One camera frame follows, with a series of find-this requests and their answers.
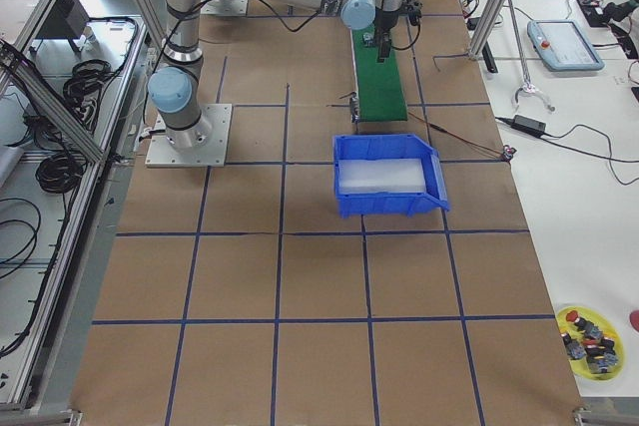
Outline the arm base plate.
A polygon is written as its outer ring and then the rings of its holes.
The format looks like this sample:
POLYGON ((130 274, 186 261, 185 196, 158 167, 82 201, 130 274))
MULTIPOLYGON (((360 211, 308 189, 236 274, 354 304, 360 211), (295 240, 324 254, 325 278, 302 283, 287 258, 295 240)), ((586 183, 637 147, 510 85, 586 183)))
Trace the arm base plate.
POLYGON ((146 166, 149 168, 223 167, 226 162, 233 106, 203 104, 197 124, 184 131, 167 129, 160 114, 151 138, 146 166))
POLYGON ((217 17, 244 17, 249 0, 209 0, 201 9, 202 15, 217 17))

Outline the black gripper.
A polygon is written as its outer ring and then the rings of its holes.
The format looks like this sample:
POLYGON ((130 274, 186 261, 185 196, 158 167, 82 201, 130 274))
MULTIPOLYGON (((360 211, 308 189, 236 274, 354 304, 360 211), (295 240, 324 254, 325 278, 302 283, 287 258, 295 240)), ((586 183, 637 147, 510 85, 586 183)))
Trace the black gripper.
POLYGON ((380 8, 376 9, 377 63, 384 63, 390 56, 392 50, 390 31, 396 26, 398 17, 398 9, 393 11, 386 11, 380 8))

